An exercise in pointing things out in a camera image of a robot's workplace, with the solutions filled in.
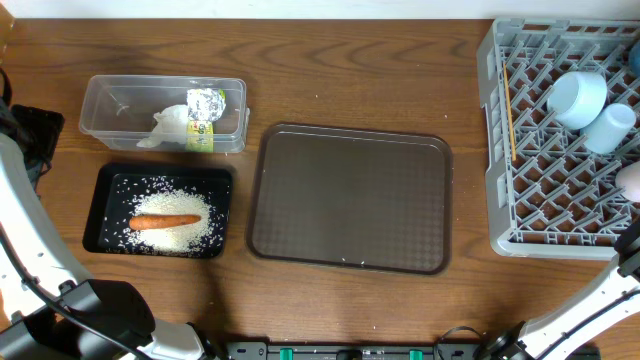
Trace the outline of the wooden chopstick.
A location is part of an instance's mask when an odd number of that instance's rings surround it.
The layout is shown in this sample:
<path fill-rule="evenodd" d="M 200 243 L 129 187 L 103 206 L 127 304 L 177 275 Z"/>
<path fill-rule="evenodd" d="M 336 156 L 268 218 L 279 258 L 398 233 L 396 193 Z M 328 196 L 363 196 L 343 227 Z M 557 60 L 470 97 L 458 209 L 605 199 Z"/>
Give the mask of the wooden chopstick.
<path fill-rule="evenodd" d="M 511 148 L 511 162 L 513 163 L 517 160 L 517 153 L 516 153 L 516 141 L 515 141 L 512 107 L 511 107 L 510 86 L 509 86 L 508 70 L 507 70 L 506 63 L 503 64 L 503 82 L 505 87 L 505 102 L 506 102 L 506 113 L 507 113 L 508 131 L 509 131 L 509 144 Z"/>

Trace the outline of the yellow snack wrapper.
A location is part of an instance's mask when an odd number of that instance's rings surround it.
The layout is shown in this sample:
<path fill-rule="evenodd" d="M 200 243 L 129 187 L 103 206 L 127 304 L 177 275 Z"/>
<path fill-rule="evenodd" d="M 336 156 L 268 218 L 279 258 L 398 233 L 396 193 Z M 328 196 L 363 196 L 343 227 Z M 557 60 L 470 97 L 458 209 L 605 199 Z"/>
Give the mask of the yellow snack wrapper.
<path fill-rule="evenodd" d="M 187 91 L 186 150 L 212 153 L 214 123 L 226 109 L 226 93 L 217 88 L 196 88 Z"/>

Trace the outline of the white tissue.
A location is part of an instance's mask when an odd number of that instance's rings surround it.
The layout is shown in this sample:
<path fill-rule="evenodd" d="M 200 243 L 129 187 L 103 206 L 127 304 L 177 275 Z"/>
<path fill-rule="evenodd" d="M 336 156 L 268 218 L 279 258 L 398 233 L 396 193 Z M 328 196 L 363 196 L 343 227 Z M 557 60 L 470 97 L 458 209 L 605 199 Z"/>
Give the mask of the white tissue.
<path fill-rule="evenodd" d="M 156 125 L 150 135 L 138 141 L 140 148 L 155 148 L 162 143 L 186 144 L 189 122 L 188 106 L 173 105 L 153 115 Z"/>

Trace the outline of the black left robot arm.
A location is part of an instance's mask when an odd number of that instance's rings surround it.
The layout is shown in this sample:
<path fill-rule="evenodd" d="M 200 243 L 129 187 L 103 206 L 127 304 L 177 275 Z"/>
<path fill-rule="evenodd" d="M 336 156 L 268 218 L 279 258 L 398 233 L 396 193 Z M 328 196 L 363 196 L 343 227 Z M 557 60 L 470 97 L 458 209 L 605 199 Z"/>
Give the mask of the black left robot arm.
<path fill-rule="evenodd" d="M 36 193 L 61 114 L 11 103 L 1 77 L 1 297 L 4 359 L 212 359 L 190 324 L 157 320 L 129 283 L 96 280 L 74 257 Z"/>

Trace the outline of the orange carrot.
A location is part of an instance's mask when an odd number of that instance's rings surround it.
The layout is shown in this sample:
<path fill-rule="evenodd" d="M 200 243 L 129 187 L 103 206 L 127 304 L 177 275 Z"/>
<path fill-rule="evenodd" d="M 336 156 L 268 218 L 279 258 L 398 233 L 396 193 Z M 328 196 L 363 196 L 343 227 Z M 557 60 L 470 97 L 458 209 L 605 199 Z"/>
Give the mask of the orange carrot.
<path fill-rule="evenodd" d="M 199 222 L 201 217 L 194 214 L 182 215 L 139 215 L 129 221 L 129 227 L 135 231 L 166 229 Z"/>

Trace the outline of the dark blue plate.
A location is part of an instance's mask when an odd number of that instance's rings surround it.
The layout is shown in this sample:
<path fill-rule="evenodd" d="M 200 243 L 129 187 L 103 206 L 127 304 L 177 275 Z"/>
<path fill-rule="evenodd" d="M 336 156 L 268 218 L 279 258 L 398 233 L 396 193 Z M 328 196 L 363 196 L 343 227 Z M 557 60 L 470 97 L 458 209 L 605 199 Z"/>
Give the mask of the dark blue plate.
<path fill-rule="evenodd" d="M 636 77 L 640 77 L 640 41 L 637 41 L 629 51 L 628 66 Z"/>

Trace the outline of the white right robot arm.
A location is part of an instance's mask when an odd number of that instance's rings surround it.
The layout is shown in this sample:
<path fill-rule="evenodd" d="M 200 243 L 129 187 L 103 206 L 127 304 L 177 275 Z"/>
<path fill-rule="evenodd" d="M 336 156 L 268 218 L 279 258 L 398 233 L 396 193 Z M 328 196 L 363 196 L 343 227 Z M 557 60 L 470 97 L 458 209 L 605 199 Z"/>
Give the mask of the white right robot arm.
<path fill-rule="evenodd" d="M 479 359 L 566 359 L 639 312 L 639 223 L 614 244 L 616 255 L 585 288 L 556 310 L 518 324 L 478 351 Z"/>

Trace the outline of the light blue bowl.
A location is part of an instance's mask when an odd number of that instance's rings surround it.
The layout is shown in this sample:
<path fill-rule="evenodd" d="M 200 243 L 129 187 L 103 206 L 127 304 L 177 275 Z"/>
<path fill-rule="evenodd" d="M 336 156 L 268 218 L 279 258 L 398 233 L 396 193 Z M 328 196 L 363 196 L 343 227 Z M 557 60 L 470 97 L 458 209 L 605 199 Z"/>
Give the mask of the light blue bowl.
<path fill-rule="evenodd" d="M 607 97 L 603 76 L 594 72 L 568 72 L 552 85 L 546 101 L 547 110 L 555 120 L 569 130 L 589 125 L 601 112 Z"/>

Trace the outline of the pile of white rice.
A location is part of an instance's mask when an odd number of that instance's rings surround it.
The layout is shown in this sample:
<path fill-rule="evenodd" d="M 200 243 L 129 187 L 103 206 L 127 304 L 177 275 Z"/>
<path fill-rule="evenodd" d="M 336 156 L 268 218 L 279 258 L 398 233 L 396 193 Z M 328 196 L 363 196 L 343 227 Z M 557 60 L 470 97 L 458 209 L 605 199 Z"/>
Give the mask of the pile of white rice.
<path fill-rule="evenodd" d="M 211 258 L 223 249 L 231 182 L 224 178 L 169 175 L 115 177 L 100 226 L 98 246 L 107 253 Z M 133 230 L 141 215 L 198 215 L 194 224 Z"/>

